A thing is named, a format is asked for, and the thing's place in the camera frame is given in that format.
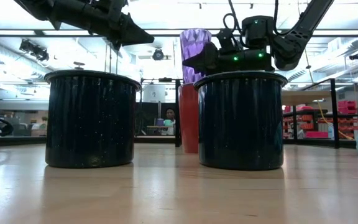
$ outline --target pot rim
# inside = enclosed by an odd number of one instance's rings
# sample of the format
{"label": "pot rim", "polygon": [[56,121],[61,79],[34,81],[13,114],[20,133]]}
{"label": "pot rim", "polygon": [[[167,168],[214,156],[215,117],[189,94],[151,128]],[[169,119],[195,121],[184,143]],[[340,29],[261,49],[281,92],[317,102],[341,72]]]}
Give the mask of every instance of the pot rim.
{"label": "pot rim", "polygon": [[57,77],[90,77],[90,78],[107,78],[110,80],[117,80],[122,82],[127,82],[135,86],[136,91],[139,91],[142,86],[139,82],[125,77],[123,75],[116,75],[108,72],[92,71],[92,70],[59,70],[53,71],[44,76],[44,79],[47,83],[50,83],[52,78]]}
{"label": "pot rim", "polygon": [[284,87],[288,80],[277,73],[274,72],[263,72],[263,71],[236,71],[236,72],[222,72],[214,75],[208,75],[197,82],[194,83],[194,89],[198,91],[198,89],[210,82],[218,81],[218,80],[228,80],[228,79],[239,79],[239,78],[266,78],[266,79],[274,79],[280,82],[281,86]]}

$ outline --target purple vase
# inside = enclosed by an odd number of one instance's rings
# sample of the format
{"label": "purple vase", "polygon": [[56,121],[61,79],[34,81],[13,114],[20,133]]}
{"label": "purple vase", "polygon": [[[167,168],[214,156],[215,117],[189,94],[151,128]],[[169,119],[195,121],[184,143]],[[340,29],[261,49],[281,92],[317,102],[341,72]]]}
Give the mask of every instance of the purple vase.
{"label": "purple vase", "polygon": [[[211,41],[211,33],[204,29],[188,29],[180,34],[182,61],[199,54],[205,44]],[[201,73],[195,73],[191,67],[183,66],[183,82],[193,83],[202,78]]]}

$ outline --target wooden table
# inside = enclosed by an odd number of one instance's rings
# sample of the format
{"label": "wooden table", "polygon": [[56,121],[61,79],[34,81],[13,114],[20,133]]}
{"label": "wooden table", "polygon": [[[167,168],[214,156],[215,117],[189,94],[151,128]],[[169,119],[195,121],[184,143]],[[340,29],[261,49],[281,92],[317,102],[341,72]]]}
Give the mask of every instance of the wooden table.
{"label": "wooden table", "polygon": [[132,164],[56,169],[45,145],[0,147],[0,223],[358,223],[358,154],[285,146],[282,169],[246,172],[136,144]]}

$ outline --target ceiling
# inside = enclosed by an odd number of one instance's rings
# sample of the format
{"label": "ceiling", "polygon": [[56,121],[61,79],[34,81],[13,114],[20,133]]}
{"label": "ceiling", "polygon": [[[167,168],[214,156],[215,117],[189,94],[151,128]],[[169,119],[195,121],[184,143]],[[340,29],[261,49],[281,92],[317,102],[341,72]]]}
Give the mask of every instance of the ceiling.
{"label": "ceiling", "polygon": [[[307,1],[299,0],[280,0],[278,12],[278,28],[289,29],[298,20],[298,7],[304,11]],[[233,0],[234,8],[239,20],[247,16],[265,15],[272,16],[274,11],[274,0]],[[174,30],[167,29],[188,29],[194,27],[205,27],[208,29],[219,29],[223,26],[223,16],[230,12],[226,0],[136,0],[130,1],[129,7],[124,8],[124,12],[130,12],[133,20],[144,29],[158,29],[154,32],[160,34],[171,34]],[[0,0],[0,29],[53,29],[49,22],[38,21],[26,13],[12,0]],[[76,27],[67,24],[62,25],[62,30],[73,30]],[[335,0],[318,29],[358,29],[358,0]],[[23,39],[30,40],[34,44],[40,45],[48,50],[50,60],[45,63],[37,63],[35,58],[23,54],[19,46]],[[344,55],[335,55],[329,59],[324,59],[323,55],[330,55],[332,44],[335,37],[313,37],[307,48],[308,60],[313,67],[317,64],[324,64],[323,67],[315,69],[316,73],[323,73],[326,76],[336,74],[342,70],[357,66],[355,62],[347,62]],[[212,41],[219,46],[217,38]],[[141,44],[125,46],[121,48],[120,57],[116,57],[112,51],[110,60],[110,49],[106,41],[101,37],[6,37],[0,36],[0,53],[9,53],[13,58],[13,63],[24,63],[27,68],[37,68],[39,73],[52,70],[72,69],[76,67],[73,62],[83,62],[85,69],[100,70],[126,75],[136,80],[144,78],[161,77],[181,77],[181,55],[180,40],[178,37],[156,37],[152,44]],[[151,58],[155,49],[160,48],[168,60],[154,62]],[[300,65],[289,73],[281,72],[287,78],[301,73],[307,65],[306,54],[302,58]],[[2,81],[7,80],[7,74],[12,74],[9,80],[23,80],[20,75],[12,72],[12,67],[0,65],[0,69],[6,72],[5,76],[0,75]],[[342,74],[337,78],[346,77],[348,73]],[[292,82],[310,82],[307,78],[294,79]]]}

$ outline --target shelf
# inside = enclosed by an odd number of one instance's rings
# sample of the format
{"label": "shelf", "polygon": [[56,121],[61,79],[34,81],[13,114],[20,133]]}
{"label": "shelf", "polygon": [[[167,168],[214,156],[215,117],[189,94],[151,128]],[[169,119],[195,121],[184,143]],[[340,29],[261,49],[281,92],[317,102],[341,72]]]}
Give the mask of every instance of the shelf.
{"label": "shelf", "polygon": [[[320,113],[319,109],[309,109],[309,110],[301,110],[301,111],[297,111],[296,115],[308,115],[308,114],[314,114],[314,113]],[[293,116],[293,112],[289,112],[289,113],[284,113],[283,117],[289,117],[289,116]]]}
{"label": "shelf", "polygon": [[[340,139],[339,140],[341,147],[355,149],[356,141]],[[310,145],[310,146],[328,146],[334,147],[334,140],[331,139],[283,139],[284,144],[299,144],[299,145]]]}
{"label": "shelf", "polygon": [[[325,118],[333,118],[334,115],[332,115],[332,114],[324,114],[324,117]],[[339,114],[338,115],[338,118],[353,118],[353,117],[358,117],[358,114]]]}

